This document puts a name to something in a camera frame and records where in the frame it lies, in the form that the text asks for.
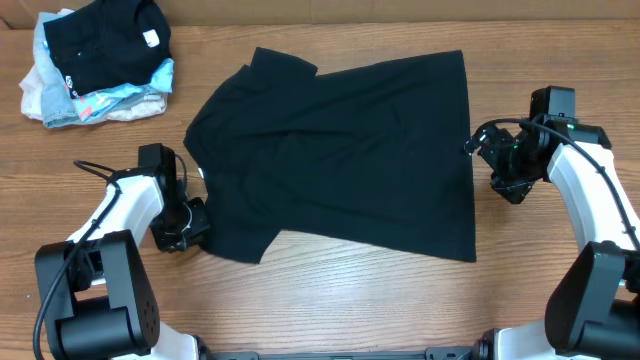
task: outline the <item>pile of clothes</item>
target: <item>pile of clothes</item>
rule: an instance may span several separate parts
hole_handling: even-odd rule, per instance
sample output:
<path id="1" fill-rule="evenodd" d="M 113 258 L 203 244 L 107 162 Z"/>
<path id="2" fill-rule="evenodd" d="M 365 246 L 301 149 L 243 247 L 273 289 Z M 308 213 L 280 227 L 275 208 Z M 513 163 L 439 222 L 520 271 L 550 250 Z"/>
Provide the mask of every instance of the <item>pile of clothes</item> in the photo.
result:
<path id="1" fill-rule="evenodd" d="M 152 0 L 97 0 L 40 13 L 22 113 L 47 128 L 164 113 L 172 92 L 171 30 Z"/>

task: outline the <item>black cable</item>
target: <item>black cable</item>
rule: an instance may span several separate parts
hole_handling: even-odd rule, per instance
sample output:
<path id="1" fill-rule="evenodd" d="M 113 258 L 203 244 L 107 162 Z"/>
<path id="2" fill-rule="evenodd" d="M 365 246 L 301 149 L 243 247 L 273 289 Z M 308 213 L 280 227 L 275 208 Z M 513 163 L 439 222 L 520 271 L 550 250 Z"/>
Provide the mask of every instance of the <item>black cable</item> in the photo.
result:
<path id="1" fill-rule="evenodd" d="M 47 310 L 49 309 L 49 305 L 51 304 L 53 295 L 55 294 L 55 291 L 58 288 L 58 285 L 60 285 L 60 281 L 65 276 L 71 263 L 75 260 L 75 257 L 78 255 L 78 252 L 82 248 L 82 245 L 85 242 L 87 242 L 87 239 L 89 239 L 89 236 L 91 236 L 91 234 L 93 234 L 93 232 L 98 227 L 100 227 L 100 223 L 104 220 L 107 214 L 109 214 L 109 211 L 111 211 L 111 209 L 115 206 L 116 202 L 118 201 L 120 194 L 122 194 L 122 189 L 120 189 L 120 185 L 118 185 L 118 183 L 114 182 L 109 176 L 105 175 L 104 173 L 101 173 L 91 168 L 94 167 L 94 168 L 110 171 L 112 173 L 115 172 L 115 170 L 110 169 L 106 166 L 90 163 L 87 161 L 76 160 L 73 162 L 73 164 L 84 171 L 87 171 L 91 174 L 94 174 L 96 176 L 99 176 L 105 179 L 108 184 L 111 184 L 116 188 L 116 191 L 113 195 L 113 198 L 111 199 L 111 201 L 109 201 L 109 203 L 104 208 L 104 210 L 102 210 L 100 215 L 98 215 L 98 217 L 91 222 L 91 226 L 89 227 L 89 229 L 84 233 L 84 235 L 82 235 L 82 237 L 80 237 L 80 240 L 78 240 L 78 242 L 75 245 L 73 245 L 73 249 L 71 250 L 69 255 L 66 257 L 64 263 L 56 273 L 56 276 L 54 277 L 53 282 L 51 283 L 51 286 L 49 286 L 47 295 L 44 297 L 44 300 L 42 301 L 42 305 L 40 305 L 40 310 L 38 311 L 36 323 L 33 328 L 33 353 L 37 360 L 44 360 L 44 357 L 42 356 L 42 350 L 40 349 L 40 333 L 42 331 L 42 323 L 44 322 L 44 317 L 47 313 Z"/>
<path id="2" fill-rule="evenodd" d="M 184 170 L 184 195 L 187 196 L 187 165 L 184 164 L 184 160 L 182 160 L 182 157 L 178 154 L 174 154 L 176 156 L 176 158 L 178 160 L 180 160 L 180 162 L 182 163 L 182 170 Z"/>
<path id="3" fill-rule="evenodd" d="M 636 231 L 635 231 L 636 229 L 634 226 L 631 225 L 631 221 L 629 221 L 629 216 L 627 215 L 627 211 L 625 210 L 624 205 L 622 204 L 622 199 L 620 199 L 620 194 L 618 194 L 618 190 L 616 190 L 616 187 L 613 184 L 613 181 L 611 181 L 611 178 L 609 177 L 609 175 L 607 175 L 607 172 L 605 171 L 604 166 L 600 166 L 600 164 L 598 164 L 598 162 L 593 157 L 591 157 L 589 153 L 587 153 L 583 148 L 581 148 L 578 144 L 576 144 L 575 141 L 569 139 L 563 134 L 557 132 L 556 130 L 553 130 L 551 128 L 548 128 L 544 125 L 538 124 L 537 122 L 533 122 L 533 121 L 520 120 L 520 119 L 496 119 L 496 120 L 487 121 L 486 123 L 482 124 L 478 128 L 478 130 L 476 131 L 476 134 L 474 134 L 474 137 L 482 136 L 481 134 L 482 134 L 482 130 L 484 130 L 483 129 L 484 127 L 495 125 L 495 124 L 502 124 L 502 123 L 519 124 L 519 125 L 528 126 L 529 128 L 536 128 L 542 131 L 546 131 L 547 133 L 553 136 L 556 136 L 562 139 L 567 144 L 573 146 L 573 148 L 576 149 L 576 151 L 580 153 L 580 155 L 584 156 L 584 158 L 587 159 L 587 161 L 589 161 L 589 163 L 591 163 L 591 165 L 593 165 L 594 168 L 596 168 L 596 171 L 602 176 L 602 178 L 604 179 L 604 182 L 607 184 L 607 187 L 611 192 L 611 196 L 613 197 L 613 201 L 616 203 L 616 207 L 618 208 L 618 212 L 620 213 L 620 217 L 622 218 L 622 223 L 624 224 L 625 232 L 631 239 L 631 242 L 633 243 L 633 246 L 635 246 L 636 250 L 640 251 L 640 242 L 638 241 L 638 237 L 636 236 Z"/>
<path id="4" fill-rule="evenodd" d="M 538 123 L 538 120 L 540 120 L 545 114 L 538 114 L 536 116 L 533 117 L 533 119 L 530 120 L 530 122 L 534 122 L 534 123 Z M 507 149 L 507 148 L 511 148 L 514 146 L 519 146 L 520 144 L 524 143 L 526 141 L 526 137 L 523 139 L 520 139 L 519 141 L 516 141 L 514 143 L 511 144 L 492 144 L 492 145 L 483 145 L 484 148 L 489 149 L 489 150 L 501 150 L 501 149 Z"/>

